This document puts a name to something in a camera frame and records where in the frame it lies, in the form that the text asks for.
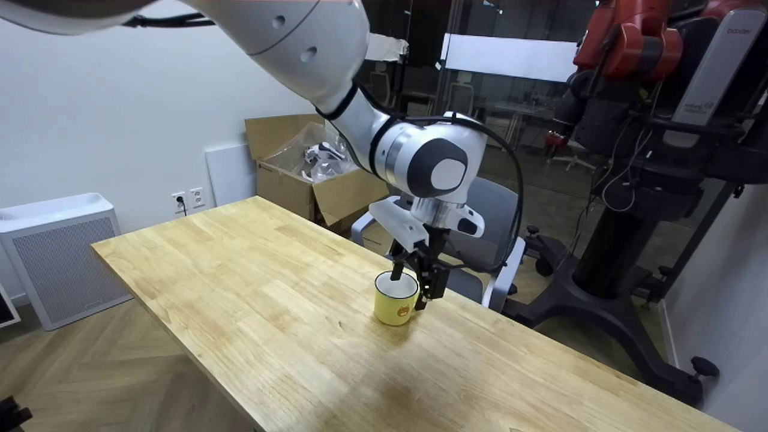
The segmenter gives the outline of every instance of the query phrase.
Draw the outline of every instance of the white wall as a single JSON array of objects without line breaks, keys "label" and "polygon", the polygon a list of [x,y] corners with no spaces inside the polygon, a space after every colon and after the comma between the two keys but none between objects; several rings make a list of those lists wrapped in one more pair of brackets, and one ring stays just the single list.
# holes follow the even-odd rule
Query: white wall
[{"label": "white wall", "polygon": [[731,198],[666,299],[680,366],[702,356],[707,413],[746,432],[768,424],[768,186]]},{"label": "white wall", "polygon": [[0,20],[0,41],[0,208],[94,191],[123,231],[158,224],[172,192],[210,197],[204,149],[243,141],[243,119],[313,111],[216,27],[63,37]]}]

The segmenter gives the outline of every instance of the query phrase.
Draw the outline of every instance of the caster wheel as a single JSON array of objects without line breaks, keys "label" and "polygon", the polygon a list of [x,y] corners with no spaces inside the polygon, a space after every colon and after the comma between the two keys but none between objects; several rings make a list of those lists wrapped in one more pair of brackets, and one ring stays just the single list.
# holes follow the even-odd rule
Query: caster wheel
[{"label": "caster wheel", "polygon": [[552,268],[552,264],[549,264],[549,261],[544,258],[539,258],[536,260],[536,273],[539,273],[544,277],[552,276],[554,268]]}]

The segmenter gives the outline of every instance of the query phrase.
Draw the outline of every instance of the herringbone floor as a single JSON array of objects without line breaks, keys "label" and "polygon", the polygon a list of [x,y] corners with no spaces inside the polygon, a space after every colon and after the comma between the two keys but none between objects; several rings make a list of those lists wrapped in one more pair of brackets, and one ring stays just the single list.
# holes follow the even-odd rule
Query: herringbone floor
[{"label": "herringbone floor", "polygon": [[0,332],[0,399],[29,407],[27,432],[253,430],[136,301],[57,331],[21,326]]}]

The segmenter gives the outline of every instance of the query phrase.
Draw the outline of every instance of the wooden tabletop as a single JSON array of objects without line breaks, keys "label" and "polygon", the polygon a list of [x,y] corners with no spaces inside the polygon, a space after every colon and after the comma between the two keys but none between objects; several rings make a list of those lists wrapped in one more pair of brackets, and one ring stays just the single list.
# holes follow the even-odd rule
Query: wooden tabletop
[{"label": "wooden tabletop", "polygon": [[380,324],[391,264],[261,198],[94,249],[269,432],[732,430],[450,291]]}]

